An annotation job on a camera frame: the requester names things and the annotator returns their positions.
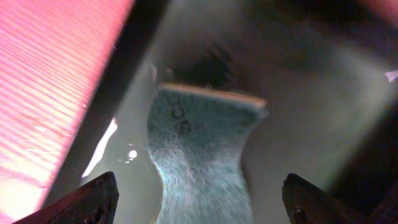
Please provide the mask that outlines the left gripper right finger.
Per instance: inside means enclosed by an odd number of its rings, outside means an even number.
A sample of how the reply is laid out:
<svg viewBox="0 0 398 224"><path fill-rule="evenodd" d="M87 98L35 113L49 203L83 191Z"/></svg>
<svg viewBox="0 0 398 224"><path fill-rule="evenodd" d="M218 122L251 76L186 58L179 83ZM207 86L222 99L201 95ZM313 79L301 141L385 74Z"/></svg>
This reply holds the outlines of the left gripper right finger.
<svg viewBox="0 0 398 224"><path fill-rule="evenodd" d="M282 201L291 224L397 224L397 185L368 217L294 173L284 180Z"/></svg>

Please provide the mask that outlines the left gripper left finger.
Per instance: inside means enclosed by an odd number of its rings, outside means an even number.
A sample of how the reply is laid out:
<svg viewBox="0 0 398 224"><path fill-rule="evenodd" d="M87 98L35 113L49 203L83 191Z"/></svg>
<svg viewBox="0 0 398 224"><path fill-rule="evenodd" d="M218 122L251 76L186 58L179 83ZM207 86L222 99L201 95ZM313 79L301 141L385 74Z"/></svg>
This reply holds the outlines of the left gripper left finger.
<svg viewBox="0 0 398 224"><path fill-rule="evenodd" d="M13 224L113 224L118 198L116 176L109 171Z"/></svg>

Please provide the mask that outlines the green scouring sponge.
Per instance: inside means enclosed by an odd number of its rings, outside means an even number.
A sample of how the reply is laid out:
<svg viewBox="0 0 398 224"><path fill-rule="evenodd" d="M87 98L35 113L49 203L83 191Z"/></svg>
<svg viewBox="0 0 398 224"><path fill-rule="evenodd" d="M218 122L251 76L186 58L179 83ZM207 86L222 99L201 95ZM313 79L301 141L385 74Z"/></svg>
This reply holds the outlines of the green scouring sponge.
<svg viewBox="0 0 398 224"><path fill-rule="evenodd" d="M240 93L159 87L147 119L147 150L163 190L157 223L252 223L241 156L265 107Z"/></svg>

